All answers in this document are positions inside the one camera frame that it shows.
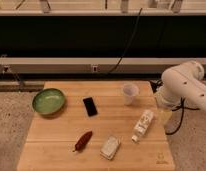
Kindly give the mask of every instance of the wooden table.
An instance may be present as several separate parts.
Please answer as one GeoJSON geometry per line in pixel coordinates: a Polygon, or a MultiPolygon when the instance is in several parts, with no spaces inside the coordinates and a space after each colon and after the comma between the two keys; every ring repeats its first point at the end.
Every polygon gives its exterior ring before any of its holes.
{"type": "Polygon", "coordinates": [[[54,119],[35,114],[18,165],[18,171],[173,171],[174,163],[158,117],[148,82],[133,81],[140,94],[132,106],[124,106],[124,81],[47,82],[45,88],[64,92],[67,103],[54,119]],[[88,117],[83,98],[93,97],[98,115],[88,117]],[[143,139],[131,141],[133,127],[145,109],[155,118],[143,139]],[[83,152],[72,152],[77,140],[93,131],[83,152]],[[114,135],[121,146],[112,161],[100,155],[104,141],[114,135]]]}

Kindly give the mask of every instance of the phone screen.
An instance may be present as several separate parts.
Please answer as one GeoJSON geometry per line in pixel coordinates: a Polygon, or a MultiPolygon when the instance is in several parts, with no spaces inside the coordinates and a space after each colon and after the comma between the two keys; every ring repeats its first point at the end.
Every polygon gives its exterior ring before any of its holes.
{"type": "Polygon", "coordinates": [[[91,97],[83,99],[85,104],[88,116],[93,116],[97,114],[96,106],[94,105],[94,101],[91,97]]]}

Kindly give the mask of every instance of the pepper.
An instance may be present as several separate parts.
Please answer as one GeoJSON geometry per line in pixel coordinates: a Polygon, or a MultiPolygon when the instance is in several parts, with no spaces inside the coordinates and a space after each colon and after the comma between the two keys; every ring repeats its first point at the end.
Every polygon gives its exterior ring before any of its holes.
{"type": "Polygon", "coordinates": [[[75,151],[81,151],[85,148],[86,144],[89,142],[89,140],[92,137],[92,131],[86,132],[83,136],[80,137],[80,139],[75,144],[75,151]]]}

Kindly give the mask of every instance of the terrazzo floor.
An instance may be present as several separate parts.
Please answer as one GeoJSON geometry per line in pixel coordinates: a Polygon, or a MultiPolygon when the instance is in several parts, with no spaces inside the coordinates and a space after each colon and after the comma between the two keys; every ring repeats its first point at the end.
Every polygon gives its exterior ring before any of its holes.
{"type": "MultiPolygon", "coordinates": [[[[15,171],[33,117],[31,102],[36,93],[0,92],[0,171],[15,171]]],[[[175,112],[166,130],[175,128],[175,112]]],[[[206,171],[206,114],[185,111],[181,129],[168,136],[176,171],[206,171]]]]}

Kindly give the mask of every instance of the paper cup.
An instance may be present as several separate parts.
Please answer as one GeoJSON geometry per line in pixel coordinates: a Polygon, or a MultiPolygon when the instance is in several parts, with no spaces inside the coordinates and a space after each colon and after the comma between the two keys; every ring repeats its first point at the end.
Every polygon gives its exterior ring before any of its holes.
{"type": "Polygon", "coordinates": [[[133,83],[123,85],[122,93],[124,96],[124,104],[131,105],[139,93],[139,88],[133,83]]]}

